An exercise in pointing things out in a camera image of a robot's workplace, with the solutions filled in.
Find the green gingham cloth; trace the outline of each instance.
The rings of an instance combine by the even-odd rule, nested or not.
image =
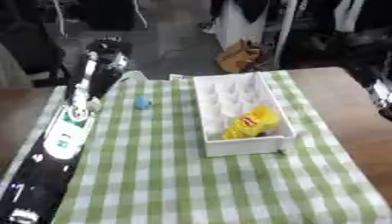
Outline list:
[[[206,158],[193,81],[129,80],[105,97],[55,223],[392,223],[288,73],[262,75],[302,133],[286,155]],[[63,91],[53,92],[3,189]],[[135,95],[152,107],[133,109]]]

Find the blue object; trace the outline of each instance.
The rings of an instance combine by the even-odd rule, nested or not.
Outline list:
[[[149,98],[139,95],[135,99],[135,108],[137,109],[147,109],[151,105]]]

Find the yellow bottle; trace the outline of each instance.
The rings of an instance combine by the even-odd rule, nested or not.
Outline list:
[[[279,124],[279,116],[267,106],[254,108],[250,113],[233,120],[233,125],[223,132],[221,138],[236,139],[256,137],[259,133],[273,130]]]

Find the white tray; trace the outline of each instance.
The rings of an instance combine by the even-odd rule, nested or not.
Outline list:
[[[194,77],[207,157],[271,153],[291,147],[294,130],[263,79],[263,73]],[[221,140],[234,118],[267,105],[280,115],[276,131],[268,136]]]

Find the gray floor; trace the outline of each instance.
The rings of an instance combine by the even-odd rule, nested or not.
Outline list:
[[[224,73],[214,61],[221,51],[217,40],[197,27],[197,23],[208,20],[209,0],[142,0],[141,5],[150,23],[147,30],[138,17],[135,29],[125,32],[90,31],[83,24],[67,23],[70,38],[59,39],[67,52],[66,64],[72,66],[86,43],[116,35],[133,44],[132,63],[149,79],[167,80],[169,74]]]

